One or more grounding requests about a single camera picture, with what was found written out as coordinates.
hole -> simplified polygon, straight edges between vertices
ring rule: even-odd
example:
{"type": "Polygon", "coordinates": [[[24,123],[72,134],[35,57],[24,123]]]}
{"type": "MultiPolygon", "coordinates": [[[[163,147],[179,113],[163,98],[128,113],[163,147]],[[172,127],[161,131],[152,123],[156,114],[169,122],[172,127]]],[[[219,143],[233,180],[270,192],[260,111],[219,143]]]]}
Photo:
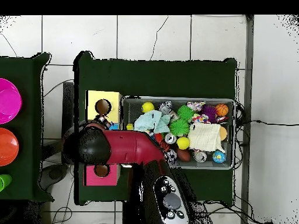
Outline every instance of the hole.
{"type": "Polygon", "coordinates": [[[98,100],[95,109],[98,114],[105,116],[111,111],[111,103],[105,99],[98,100]]]}
{"type": "Polygon", "coordinates": [[[97,176],[106,177],[109,174],[110,169],[107,165],[96,165],[94,171],[97,176]]]}

yellow box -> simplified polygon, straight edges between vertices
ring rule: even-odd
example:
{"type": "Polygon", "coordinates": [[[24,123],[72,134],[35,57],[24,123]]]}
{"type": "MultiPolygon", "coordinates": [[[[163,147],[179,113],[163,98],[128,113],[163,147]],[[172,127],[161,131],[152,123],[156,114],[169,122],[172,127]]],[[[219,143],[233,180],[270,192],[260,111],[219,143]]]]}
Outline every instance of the yellow box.
{"type": "Polygon", "coordinates": [[[109,122],[119,123],[119,107],[121,99],[121,94],[119,92],[89,90],[87,102],[87,119],[92,120],[96,117],[98,113],[96,112],[95,105],[96,102],[101,99],[105,99],[111,104],[111,111],[107,115],[107,120],[109,122]]]}

orange basketball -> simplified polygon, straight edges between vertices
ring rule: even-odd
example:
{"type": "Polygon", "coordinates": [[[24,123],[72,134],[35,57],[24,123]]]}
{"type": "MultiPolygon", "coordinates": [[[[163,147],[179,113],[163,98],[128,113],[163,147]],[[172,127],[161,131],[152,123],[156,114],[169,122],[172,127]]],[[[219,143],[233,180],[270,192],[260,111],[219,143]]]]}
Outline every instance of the orange basketball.
{"type": "Polygon", "coordinates": [[[217,104],[215,108],[216,108],[217,115],[220,117],[223,117],[228,113],[228,107],[225,104],[217,104]]]}

white cloth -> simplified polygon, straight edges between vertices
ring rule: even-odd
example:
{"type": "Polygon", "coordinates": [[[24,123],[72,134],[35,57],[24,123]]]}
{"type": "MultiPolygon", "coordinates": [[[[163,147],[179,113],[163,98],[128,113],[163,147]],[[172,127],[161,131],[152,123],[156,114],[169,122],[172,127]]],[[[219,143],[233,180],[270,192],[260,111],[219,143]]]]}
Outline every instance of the white cloth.
{"type": "Polygon", "coordinates": [[[188,139],[190,148],[200,149],[201,151],[216,151],[219,149],[225,153],[221,146],[219,124],[194,123],[190,126],[188,139]]]}

dark green mat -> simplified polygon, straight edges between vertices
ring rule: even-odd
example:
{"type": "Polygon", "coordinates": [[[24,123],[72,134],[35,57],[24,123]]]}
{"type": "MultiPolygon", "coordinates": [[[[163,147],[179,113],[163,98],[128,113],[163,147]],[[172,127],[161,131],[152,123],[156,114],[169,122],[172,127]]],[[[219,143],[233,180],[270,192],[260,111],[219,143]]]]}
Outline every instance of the dark green mat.
{"type": "MultiPolygon", "coordinates": [[[[120,92],[123,96],[169,96],[235,98],[236,60],[217,61],[125,61],[96,60],[90,52],[80,53],[79,120],[85,119],[85,91],[120,92]]],[[[115,187],[83,186],[79,170],[79,200],[127,200],[127,169],[115,187]]],[[[232,170],[185,170],[197,200],[223,200],[232,205],[232,170]]]]}
{"type": "Polygon", "coordinates": [[[48,201],[50,195],[38,185],[41,161],[41,86],[43,67],[50,54],[32,58],[0,57],[0,78],[11,81],[22,96],[22,108],[10,122],[0,125],[12,131],[19,141],[19,153],[0,174],[10,174],[12,184],[0,192],[0,200],[48,201]]]}

